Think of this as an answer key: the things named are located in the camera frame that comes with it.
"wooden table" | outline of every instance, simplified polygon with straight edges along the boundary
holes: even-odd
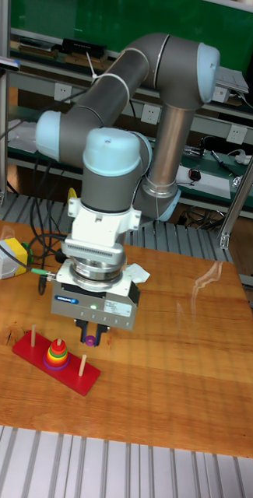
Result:
[[[0,222],[0,237],[31,238]],[[50,313],[51,285],[26,273],[0,281],[0,424],[253,457],[253,315],[231,263],[126,247],[151,276],[134,330],[98,348]],[[47,260],[54,266],[53,258]],[[12,353],[32,323],[101,370],[85,397]]]

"yellow block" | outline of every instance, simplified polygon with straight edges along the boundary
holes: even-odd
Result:
[[[18,242],[18,240],[15,237],[13,237],[12,239],[5,239],[5,243],[14,252],[15,257],[19,259],[21,263],[24,263],[26,265],[28,260],[28,255],[24,247],[22,247],[21,243]],[[21,273],[26,273],[26,268],[19,265],[14,276],[21,275]]]

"purple disk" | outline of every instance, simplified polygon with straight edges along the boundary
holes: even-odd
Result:
[[[95,344],[95,337],[93,337],[93,335],[87,335],[86,345],[94,345],[94,344]]]
[[[46,359],[45,359],[45,354],[44,354],[44,365],[49,369],[49,370],[62,370],[62,368],[65,368],[69,363],[69,354],[68,354],[68,359],[66,361],[66,363],[64,363],[64,365],[61,365],[61,366],[51,366],[51,365],[48,365]]]

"silver metal tube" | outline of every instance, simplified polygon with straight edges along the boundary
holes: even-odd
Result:
[[[231,203],[227,216],[223,222],[223,226],[219,231],[218,239],[220,239],[221,247],[228,247],[229,237],[234,224],[240,215],[240,212],[244,206],[245,200],[251,190],[253,185],[253,155],[251,161],[246,169],[246,172],[242,178],[239,188],[236,192],[234,200]]]
[[[0,0],[0,55],[9,57],[11,0]],[[9,74],[0,79],[0,136],[8,128]],[[6,196],[8,147],[7,137],[0,141],[0,206]]]
[[[166,192],[175,180],[194,114],[193,110],[163,106],[149,172],[149,182],[156,192]]]

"red ring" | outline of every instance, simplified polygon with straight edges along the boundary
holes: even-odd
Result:
[[[65,348],[65,341],[63,341],[63,339],[61,340],[61,344],[57,344],[57,339],[55,339],[52,343],[51,343],[51,348],[53,348],[53,350],[55,352],[59,352],[61,351],[63,348]]]

